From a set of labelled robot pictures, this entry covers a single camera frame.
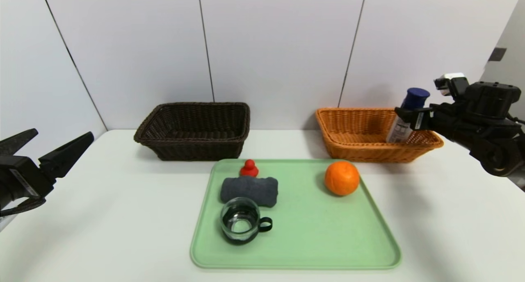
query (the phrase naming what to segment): green tray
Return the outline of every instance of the green tray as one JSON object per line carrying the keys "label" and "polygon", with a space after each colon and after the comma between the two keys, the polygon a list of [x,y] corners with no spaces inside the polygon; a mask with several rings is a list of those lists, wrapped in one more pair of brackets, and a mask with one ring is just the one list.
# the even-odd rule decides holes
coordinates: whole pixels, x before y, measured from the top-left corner
{"label": "green tray", "polygon": [[273,228],[250,243],[228,243],[219,214],[223,180],[236,177],[243,159],[215,164],[193,235],[191,257],[203,268],[390,269],[401,251],[361,180],[356,192],[334,196],[324,187],[333,159],[259,159],[258,177],[279,181],[277,204],[261,207]]}

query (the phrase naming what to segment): spray bottle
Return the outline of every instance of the spray bottle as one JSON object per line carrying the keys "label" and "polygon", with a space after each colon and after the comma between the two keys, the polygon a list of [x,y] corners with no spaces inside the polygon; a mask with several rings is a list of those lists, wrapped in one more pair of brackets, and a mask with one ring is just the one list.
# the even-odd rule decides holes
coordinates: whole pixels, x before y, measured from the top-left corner
{"label": "spray bottle", "polygon": [[[423,108],[427,97],[430,96],[428,91],[422,88],[412,87],[407,90],[406,97],[403,100],[401,108],[414,110]],[[392,127],[386,136],[387,143],[403,143],[409,139],[412,129],[410,129],[410,123],[404,122],[401,118],[396,116]]]}

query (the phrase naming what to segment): white table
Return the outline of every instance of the white table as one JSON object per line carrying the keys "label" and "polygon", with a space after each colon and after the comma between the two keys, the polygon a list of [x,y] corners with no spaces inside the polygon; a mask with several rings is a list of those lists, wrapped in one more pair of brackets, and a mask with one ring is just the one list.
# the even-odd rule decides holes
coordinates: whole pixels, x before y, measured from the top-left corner
{"label": "white table", "polygon": [[[411,164],[356,164],[401,247],[396,269],[219,271],[189,257],[214,163],[162,162],[134,133],[105,133],[0,233],[2,282],[525,281],[525,193],[454,143]],[[241,157],[328,155],[317,131],[253,130]]]}

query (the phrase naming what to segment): glass cup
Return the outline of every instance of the glass cup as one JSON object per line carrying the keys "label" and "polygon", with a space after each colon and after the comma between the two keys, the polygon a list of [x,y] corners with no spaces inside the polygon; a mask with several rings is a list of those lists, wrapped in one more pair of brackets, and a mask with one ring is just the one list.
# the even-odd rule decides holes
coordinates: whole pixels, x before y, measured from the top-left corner
{"label": "glass cup", "polygon": [[246,244],[255,239],[259,232],[272,229],[272,219],[261,218],[257,204],[244,197],[233,198],[224,204],[220,221],[224,236],[236,245]]}

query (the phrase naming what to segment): red rubber duck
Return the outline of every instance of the red rubber duck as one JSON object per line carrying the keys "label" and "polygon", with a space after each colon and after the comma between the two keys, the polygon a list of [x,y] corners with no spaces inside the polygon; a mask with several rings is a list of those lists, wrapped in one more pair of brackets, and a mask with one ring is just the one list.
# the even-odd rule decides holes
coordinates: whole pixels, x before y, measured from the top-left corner
{"label": "red rubber duck", "polygon": [[252,159],[244,162],[244,167],[240,169],[240,175],[249,175],[256,177],[259,174],[259,169],[255,166],[255,162]]}

